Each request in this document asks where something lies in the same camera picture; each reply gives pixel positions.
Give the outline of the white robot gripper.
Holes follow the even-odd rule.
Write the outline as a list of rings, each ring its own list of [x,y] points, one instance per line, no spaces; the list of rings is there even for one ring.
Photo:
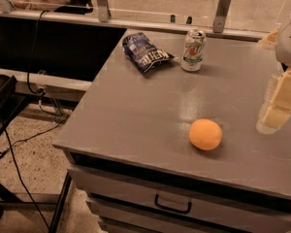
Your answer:
[[[291,117],[291,12],[279,27],[275,56],[289,68],[280,75],[272,75],[267,85],[256,123],[257,131],[266,135],[274,134]]]

